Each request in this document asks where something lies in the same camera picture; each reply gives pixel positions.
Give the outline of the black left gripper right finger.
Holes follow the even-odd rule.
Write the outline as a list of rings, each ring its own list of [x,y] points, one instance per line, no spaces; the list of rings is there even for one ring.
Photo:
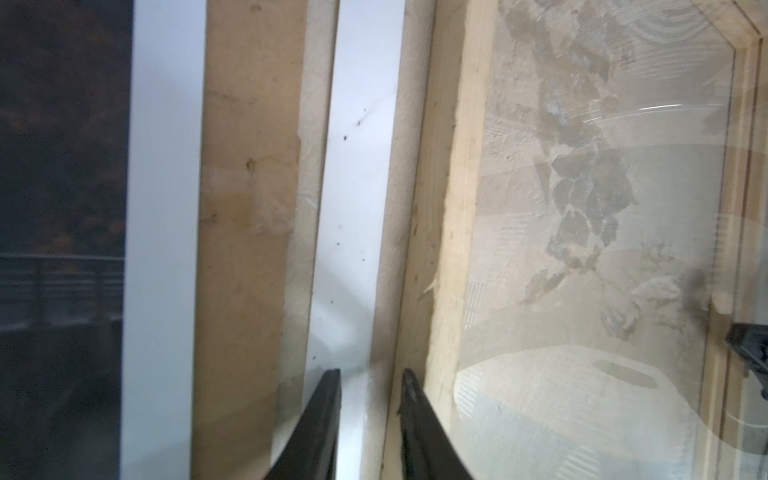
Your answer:
[[[472,479],[411,369],[402,372],[399,416],[404,479]]]

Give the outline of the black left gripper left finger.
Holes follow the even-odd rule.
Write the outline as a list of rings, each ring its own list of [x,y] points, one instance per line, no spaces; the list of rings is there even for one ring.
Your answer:
[[[265,480],[335,478],[341,400],[341,372],[326,370]]]

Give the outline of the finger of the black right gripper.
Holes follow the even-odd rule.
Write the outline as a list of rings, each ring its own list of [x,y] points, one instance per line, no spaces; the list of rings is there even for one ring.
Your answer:
[[[767,399],[767,326],[734,323],[726,335],[726,344],[752,371],[761,385],[761,396]]]

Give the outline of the light wooden picture frame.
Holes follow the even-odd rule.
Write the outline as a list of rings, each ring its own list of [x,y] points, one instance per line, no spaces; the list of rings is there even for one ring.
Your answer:
[[[763,1],[437,5],[381,477],[411,369],[476,479],[763,479]]]

